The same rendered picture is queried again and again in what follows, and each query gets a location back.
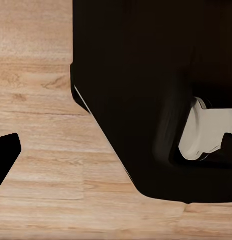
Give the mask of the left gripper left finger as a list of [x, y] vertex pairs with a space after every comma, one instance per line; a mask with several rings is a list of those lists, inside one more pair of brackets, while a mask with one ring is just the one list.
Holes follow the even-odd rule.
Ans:
[[0, 185], [21, 153], [17, 133], [0, 137]]

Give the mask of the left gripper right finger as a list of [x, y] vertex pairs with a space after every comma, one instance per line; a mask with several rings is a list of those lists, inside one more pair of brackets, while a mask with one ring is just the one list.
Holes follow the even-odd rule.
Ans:
[[232, 134], [225, 133], [221, 142], [220, 150], [232, 167]]

